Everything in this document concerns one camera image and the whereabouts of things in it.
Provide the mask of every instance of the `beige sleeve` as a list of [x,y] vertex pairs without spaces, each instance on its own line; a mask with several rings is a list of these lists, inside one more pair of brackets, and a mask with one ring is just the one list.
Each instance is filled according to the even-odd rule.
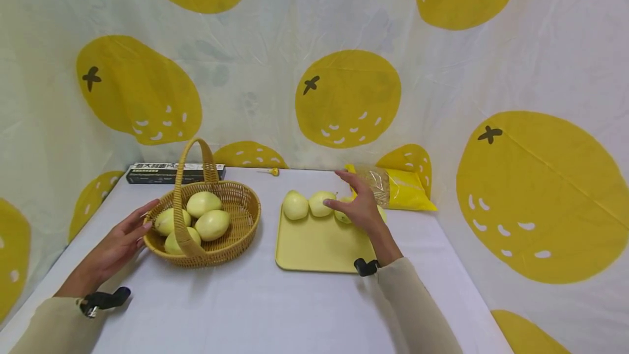
[[91,353],[104,317],[101,312],[95,318],[87,318],[79,309],[79,301],[58,297],[45,300],[10,354]]
[[379,268],[377,279],[393,307],[410,353],[462,353],[446,318],[407,258]]

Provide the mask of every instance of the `yellow bag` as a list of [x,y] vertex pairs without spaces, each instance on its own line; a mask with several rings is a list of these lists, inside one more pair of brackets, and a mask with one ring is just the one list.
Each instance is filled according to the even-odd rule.
[[416,172],[348,164],[347,171],[361,177],[383,208],[406,210],[437,210],[426,196],[426,190]]

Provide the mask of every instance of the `wicker basket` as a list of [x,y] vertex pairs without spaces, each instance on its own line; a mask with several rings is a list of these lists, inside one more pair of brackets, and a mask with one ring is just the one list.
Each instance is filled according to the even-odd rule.
[[[183,164],[190,148],[199,143],[203,154],[203,178],[205,181],[194,184],[181,185],[183,178]],[[197,245],[185,224],[183,224],[182,206],[187,204],[188,198],[197,193],[208,191],[216,194],[223,202],[223,210],[230,214],[230,224],[222,237],[212,242],[201,242]],[[228,180],[219,180],[212,151],[207,143],[194,138],[183,149],[179,159],[175,189],[160,199],[148,214],[145,222],[155,221],[163,210],[175,209],[175,237],[183,255],[170,255],[164,251],[165,237],[161,237],[155,230],[150,230],[144,236],[144,243],[153,253],[163,259],[185,268],[199,268],[216,266],[240,256],[251,244],[256,236],[258,221],[260,221],[260,200],[249,187]]]

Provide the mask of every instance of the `small yellow toy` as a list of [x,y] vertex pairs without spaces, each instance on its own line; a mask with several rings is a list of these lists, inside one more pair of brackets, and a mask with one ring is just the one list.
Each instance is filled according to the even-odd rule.
[[267,169],[266,171],[258,171],[258,172],[268,172],[270,173],[270,175],[279,176],[279,168],[271,168],[271,169]]

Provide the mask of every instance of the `fruit in basket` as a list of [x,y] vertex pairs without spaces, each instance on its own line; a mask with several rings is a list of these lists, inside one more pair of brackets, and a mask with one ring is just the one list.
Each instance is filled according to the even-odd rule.
[[[200,235],[193,227],[186,227],[188,229],[188,233],[190,233],[190,237],[193,238],[193,241],[196,242],[197,245],[200,245]],[[177,243],[177,238],[175,237],[175,232],[171,232],[166,238],[166,242],[164,243],[164,250],[166,253],[170,255],[182,255],[183,251],[181,247],[179,247],[179,243]]]
[[229,213],[215,209],[203,214],[195,223],[194,228],[204,241],[214,241],[222,237],[229,228]]
[[[183,222],[186,226],[190,227],[193,219],[185,209],[182,209],[181,212],[183,213]],[[164,212],[158,214],[156,221],[153,223],[153,227],[162,237],[168,237],[168,235],[170,235],[175,229],[174,208],[166,209]]]
[[323,205],[323,201],[328,198],[336,200],[336,194],[330,192],[316,192],[310,197],[308,204],[310,205],[310,210],[314,217],[324,217],[332,213],[331,208]]
[[193,194],[186,205],[186,210],[191,217],[196,219],[202,217],[210,210],[223,209],[223,203],[216,194],[211,192],[198,192]]
[[306,217],[309,207],[307,198],[295,192],[295,190],[286,193],[282,202],[282,210],[284,210],[284,214],[290,220],[299,220]]

